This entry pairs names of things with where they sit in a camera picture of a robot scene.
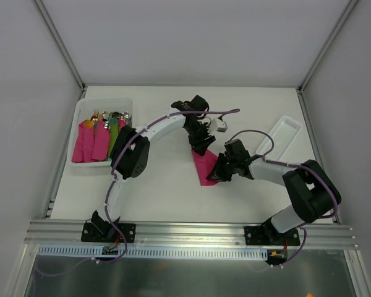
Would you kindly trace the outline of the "pink paper napkin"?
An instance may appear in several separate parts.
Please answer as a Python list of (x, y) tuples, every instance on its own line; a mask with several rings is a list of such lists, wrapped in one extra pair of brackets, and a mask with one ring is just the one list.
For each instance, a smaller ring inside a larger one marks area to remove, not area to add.
[(197, 154), (193, 150), (191, 152), (194, 159), (194, 164), (197, 170), (200, 185), (214, 186), (215, 184), (217, 184), (218, 183), (217, 181), (210, 181), (207, 179), (207, 177), (215, 167), (218, 156), (215, 155), (210, 150), (207, 150), (204, 156)]

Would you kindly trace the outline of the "small white perforated tray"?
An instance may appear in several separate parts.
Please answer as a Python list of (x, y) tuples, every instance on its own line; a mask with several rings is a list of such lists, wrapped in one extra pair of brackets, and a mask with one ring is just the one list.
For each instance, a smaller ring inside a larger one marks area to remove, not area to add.
[(268, 135), (273, 139), (274, 147), (267, 155), (267, 158), (274, 161), (280, 161), (301, 130), (301, 123), (289, 116), (280, 117), (278, 122), (268, 133)]

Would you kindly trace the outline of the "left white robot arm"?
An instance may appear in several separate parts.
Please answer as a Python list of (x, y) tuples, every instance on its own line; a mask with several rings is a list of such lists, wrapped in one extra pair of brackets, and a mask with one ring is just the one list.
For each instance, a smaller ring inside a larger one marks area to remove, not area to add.
[(123, 127), (111, 151), (112, 184), (103, 205), (93, 212), (90, 223), (84, 226), (83, 236), (90, 242), (108, 242), (117, 237), (122, 205), (128, 196), (130, 182), (147, 167), (151, 144), (164, 136), (185, 129), (192, 152), (204, 156), (215, 141), (208, 124), (202, 122), (209, 111), (209, 104), (201, 96), (191, 101), (172, 103), (167, 113), (145, 127)]

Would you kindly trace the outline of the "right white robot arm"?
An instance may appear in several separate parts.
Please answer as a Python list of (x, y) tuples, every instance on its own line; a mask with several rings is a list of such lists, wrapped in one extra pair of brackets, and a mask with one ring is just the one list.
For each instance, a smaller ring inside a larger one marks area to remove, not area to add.
[(315, 160), (289, 164), (251, 156), (239, 139), (225, 143), (225, 152), (207, 175), (207, 180), (227, 182), (237, 174), (250, 180), (268, 181), (286, 188), (290, 205), (253, 231), (245, 232), (248, 245), (281, 245), (296, 228), (335, 213), (341, 195)]

